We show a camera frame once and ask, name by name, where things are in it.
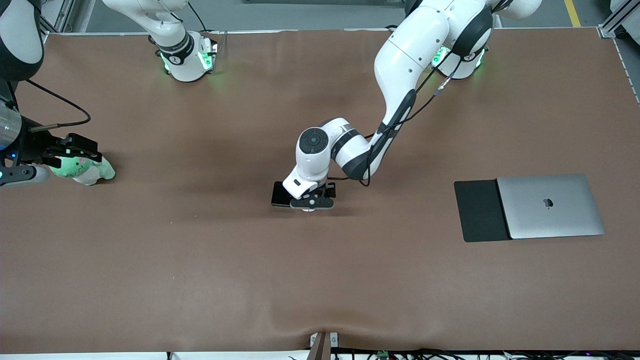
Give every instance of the yellow tape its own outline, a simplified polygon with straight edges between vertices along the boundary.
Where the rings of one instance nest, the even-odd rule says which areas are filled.
[[[571,25],[573,25],[574,28],[579,28],[580,19],[578,19],[578,13],[575,11],[573,0],[564,0],[564,5],[566,6],[566,12],[569,13],[569,19],[571,19]]]

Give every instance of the brown table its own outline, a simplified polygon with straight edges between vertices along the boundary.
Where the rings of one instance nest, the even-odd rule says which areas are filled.
[[[196,83],[146,37],[49,37],[35,80],[92,113],[75,131],[118,175],[2,190],[0,351],[290,350],[318,330],[343,347],[639,349],[640,108],[595,29],[496,31],[370,188],[340,183],[333,211],[269,205],[302,130],[378,126],[386,37],[229,35]],[[18,97],[40,122],[80,119]],[[605,236],[463,241],[454,181],[573,172]]]

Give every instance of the silver laptop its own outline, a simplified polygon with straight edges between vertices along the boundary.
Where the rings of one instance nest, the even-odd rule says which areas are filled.
[[[499,177],[498,190],[512,239],[604,234],[583,174]]]

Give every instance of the plush toy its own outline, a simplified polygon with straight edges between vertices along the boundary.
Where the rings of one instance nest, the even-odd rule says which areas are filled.
[[[116,176],[115,170],[105,157],[97,163],[87,158],[60,158],[60,168],[52,168],[51,171],[60,177],[71,177],[78,183],[93,185],[98,179],[111,180]]]

